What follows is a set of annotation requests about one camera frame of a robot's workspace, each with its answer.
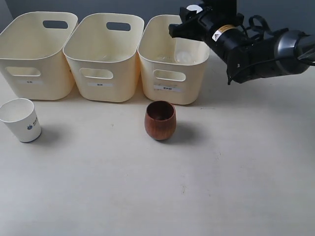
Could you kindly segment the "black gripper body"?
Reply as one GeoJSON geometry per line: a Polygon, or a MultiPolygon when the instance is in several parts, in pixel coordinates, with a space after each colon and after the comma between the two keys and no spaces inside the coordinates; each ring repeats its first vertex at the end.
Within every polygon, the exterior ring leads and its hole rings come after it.
{"type": "Polygon", "coordinates": [[[250,48],[253,40],[243,30],[244,16],[237,12],[236,0],[204,0],[180,8],[182,23],[200,21],[204,30],[204,43],[227,66],[228,83],[245,83],[256,79],[250,66],[250,48]]]}

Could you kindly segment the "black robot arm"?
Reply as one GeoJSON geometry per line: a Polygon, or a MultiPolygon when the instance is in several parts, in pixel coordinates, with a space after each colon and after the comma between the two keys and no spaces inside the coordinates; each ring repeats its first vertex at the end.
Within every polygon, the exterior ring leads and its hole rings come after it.
{"type": "Polygon", "coordinates": [[[226,63],[228,82],[297,75],[315,64],[315,37],[300,30],[272,31],[260,15],[237,11],[235,0],[204,0],[180,8],[180,24],[169,35],[204,42],[226,63]]]}

